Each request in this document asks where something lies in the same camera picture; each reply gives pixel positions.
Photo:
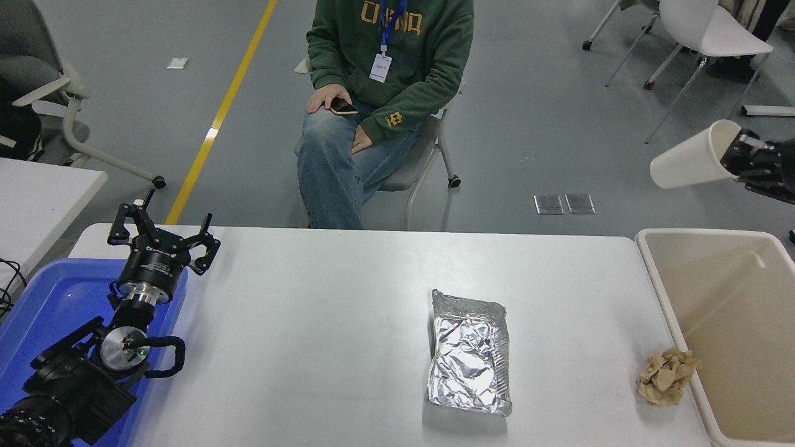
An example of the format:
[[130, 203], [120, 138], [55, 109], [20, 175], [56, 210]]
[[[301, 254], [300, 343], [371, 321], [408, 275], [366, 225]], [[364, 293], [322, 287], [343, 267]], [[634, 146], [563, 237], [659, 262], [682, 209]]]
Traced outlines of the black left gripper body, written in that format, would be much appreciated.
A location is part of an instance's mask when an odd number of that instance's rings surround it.
[[117, 290], [130, 292], [135, 284], [147, 284], [161, 292], [174, 292], [184, 267], [190, 263], [187, 251], [171, 253], [147, 243], [130, 242], [130, 255], [117, 278]]

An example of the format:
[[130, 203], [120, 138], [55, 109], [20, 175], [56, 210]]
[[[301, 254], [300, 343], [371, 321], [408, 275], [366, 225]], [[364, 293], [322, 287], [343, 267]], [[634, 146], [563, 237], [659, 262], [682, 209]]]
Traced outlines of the person's left hand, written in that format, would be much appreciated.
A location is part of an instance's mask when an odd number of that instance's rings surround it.
[[352, 139], [352, 144], [350, 144], [350, 154], [356, 155], [363, 150], [369, 149], [372, 147], [372, 139], [366, 134], [366, 131], [363, 129], [361, 125], [357, 125], [354, 133], [354, 138]]

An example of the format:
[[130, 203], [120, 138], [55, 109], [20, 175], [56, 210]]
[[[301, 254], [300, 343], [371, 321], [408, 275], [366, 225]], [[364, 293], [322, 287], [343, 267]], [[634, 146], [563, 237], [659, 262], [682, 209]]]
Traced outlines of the person's right hand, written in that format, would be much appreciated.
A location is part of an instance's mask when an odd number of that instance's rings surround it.
[[344, 85], [327, 84], [316, 89], [309, 97], [309, 100], [307, 100], [306, 112], [308, 114], [313, 114], [318, 111], [321, 106], [323, 106], [323, 108], [326, 110], [330, 110], [332, 103], [336, 99], [340, 99], [349, 105], [353, 105], [353, 101], [350, 99], [350, 95]]

